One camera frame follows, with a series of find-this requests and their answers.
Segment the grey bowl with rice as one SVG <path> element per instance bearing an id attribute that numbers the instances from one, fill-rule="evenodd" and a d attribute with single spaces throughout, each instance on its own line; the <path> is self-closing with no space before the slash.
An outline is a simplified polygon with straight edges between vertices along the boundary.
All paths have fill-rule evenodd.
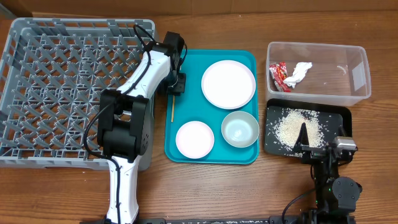
<path id="1" fill-rule="evenodd" d="M 221 124 L 224 140 L 237 148 L 249 147 L 259 137 L 259 123 L 250 113 L 234 111 L 228 114 Z"/>

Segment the small white bowl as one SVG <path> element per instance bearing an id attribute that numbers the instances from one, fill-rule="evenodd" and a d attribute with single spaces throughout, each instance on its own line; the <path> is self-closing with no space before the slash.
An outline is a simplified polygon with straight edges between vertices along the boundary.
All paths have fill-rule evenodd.
<path id="1" fill-rule="evenodd" d="M 189 121 L 178 129 L 175 143 L 178 151 L 185 157 L 201 159 L 213 149 L 215 136 L 207 124 Z"/>

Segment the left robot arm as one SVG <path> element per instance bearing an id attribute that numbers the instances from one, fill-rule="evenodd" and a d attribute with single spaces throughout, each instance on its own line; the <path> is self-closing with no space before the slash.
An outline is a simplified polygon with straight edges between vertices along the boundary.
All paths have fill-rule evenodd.
<path id="1" fill-rule="evenodd" d="M 109 167 L 109 208 L 101 223 L 137 223 L 139 163 L 153 143 L 154 96 L 185 91 L 180 72 L 188 52 L 183 37 L 167 32 L 162 42 L 143 43 L 142 60 L 130 78 L 115 90 L 100 94 L 99 112 L 83 133 L 83 145 Z"/>

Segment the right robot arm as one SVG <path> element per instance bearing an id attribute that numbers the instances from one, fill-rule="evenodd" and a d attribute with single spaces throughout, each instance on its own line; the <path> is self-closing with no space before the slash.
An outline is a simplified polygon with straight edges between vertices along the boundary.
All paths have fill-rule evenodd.
<path id="1" fill-rule="evenodd" d="M 294 152 L 302 154 L 301 163 L 310 165 L 314 188 L 294 198 L 284 208 L 282 223 L 354 223 L 350 214 L 356 210 L 356 202 L 363 190 L 361 184 L 349 177 L 339 175 L 339 167 L 353 160 L 358 147 L 353 138 L 345 136 L 340 126 L 339 133 L 325 147 L 310 147 L 305 123 L 301 125 Z M 303 212 L 297 218 L 288 220 L 287 210 L 298 200 L 315 193 L 316 208 Z"/>

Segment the red snack wrapper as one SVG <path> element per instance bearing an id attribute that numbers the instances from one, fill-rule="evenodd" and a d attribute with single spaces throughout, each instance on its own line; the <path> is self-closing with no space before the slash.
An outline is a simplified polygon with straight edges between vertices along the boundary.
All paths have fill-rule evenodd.
<path id="1" fill-rule="evenodd" d="M 278 91 L 290 92 L 290 88 L 284 83 L 287 78 L 287 67 L 285 62 L 273 63 L 269 65 L 270 75 Z"/>

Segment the wooden chopstick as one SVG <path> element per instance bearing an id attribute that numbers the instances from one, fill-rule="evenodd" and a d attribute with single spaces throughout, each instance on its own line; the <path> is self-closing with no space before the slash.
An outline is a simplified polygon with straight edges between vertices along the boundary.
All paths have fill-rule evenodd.
<path id="1" fill-rule="evenodd" d="M 172 96 L 172 114 L 171 114 L 171 123 L 174 122 L 174 113 L 175 113 L 175 95 Z"/>

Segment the white napkin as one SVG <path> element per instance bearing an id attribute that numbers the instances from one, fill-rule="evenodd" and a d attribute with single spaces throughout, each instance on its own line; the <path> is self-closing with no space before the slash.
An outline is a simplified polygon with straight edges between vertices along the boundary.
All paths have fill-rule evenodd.
<path id="1" fill-rule="evenodd" d="M 296 84 L 300 83 L 306 76 L 309 69 L 312 68 L 312 62 L 299 62 L 296 64 L 291 76 L 283 80 L 283 83 L 288 87 L 295 88 Z"/>

